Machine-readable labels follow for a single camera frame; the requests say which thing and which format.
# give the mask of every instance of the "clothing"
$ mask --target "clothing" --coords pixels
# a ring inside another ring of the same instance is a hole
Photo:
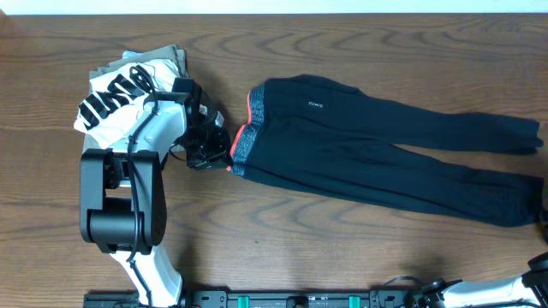
[[[137,53],[125,51],[122,59],[90,72],[89,96],[80,104],[74,128],[86,133],[83,151],[105,149],[137,122],[148,94],[129,78],[136,64],[148,71],[158,91],[171,91],[175,77],[188,77],[184,50],[174,44]],[[172,151],[184,151],[176,146]]]
[[[266,81],[249,93],[248,110],[230,171],[250,181],[506,227],[544,215],[541,178],[442,163],[393,145],[534,154],[543,145],[536,121],[436,113],[311,75]]]

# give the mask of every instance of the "wood grain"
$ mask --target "wood grain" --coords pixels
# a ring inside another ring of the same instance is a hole
[[[3,23],[6,21],[6,18],[6,14],[0,9],[0,32],[2,31]]]
[[[429,110],[548,123],[546,15],[21,16],[0,31],[2,307],[76,307],[88,289],[133,288],[80,237],[83,136],[72,128],[87,72],[124,50],[185,49],[189,73],[223,106],[232,133],[247,120],[249,89],[304,73]],[[546,149],[531,157],[410,149],[548,175]],[[367,288],[399,275],[484,281],[518,275],[545,251],[534,226],[389,210],[174,161],[164,184],[166,248],[188,281],[206,285]]]

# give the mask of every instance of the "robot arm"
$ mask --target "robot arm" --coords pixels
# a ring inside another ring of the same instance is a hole
[[[173,92],[153,95],[124,138],[108,149],[89,149],[82,155],[80,231],[85,241],[97,244],[128,272],[142,305],[168,307],[178,305],[183,279],[162,244],[167,222],[163,162],[174,145],[185,147],[187,165],[193,169],[225,168],[231,161],[220,114],[212,118],[200,113],[201,88],[194,80],[178,78]],[[128,153],[130,142],[133,150]],[[136,194],[109,196],[108,191],[118,187],[130,187]],[[134,197],[139,202],[137,216]]]

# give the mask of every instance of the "white wall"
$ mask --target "white wall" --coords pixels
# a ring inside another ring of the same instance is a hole
[[[0,0],[6,15],[538,13],[548,0]]]

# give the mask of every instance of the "gray fabric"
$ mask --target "gray fabric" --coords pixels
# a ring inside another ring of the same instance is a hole
[[[125,59],[110,62],[107,67],[99,67],[97,68],[97,71],[90,71],[89,79],[92,80],[93,78],[97,78],[104,74],[114,72],[128,63],[148,62],[155,59],[169,59],[173,61],[173,63],[175,63],[179,68],[179,75],[181,77],[188,77],[185,51],[177,49],[177,45],[175,44],[170,44],[156,50],[144,52],[139,56],[131,56]],[[91,95],[92,93],[92,84],[90,82],[88,95]],[[84,137],[84,147],[82,153],[91,148],[99,149],[100,147],[98,145],[98,142],[92,136],[86,134],[86,136]],[[185,151],[184,148],[180,145],[175,146],[171,150],[173,152]]]
[[[265,122],[265,85],[252,89],[249,93],[249,109],[251,110],[251,123],[247,124],[241,131],[240,138],[235,145],[232,160],[234,166],[230,172],[234,175],[243,176],[249,152],[257,139],[257,134]]]

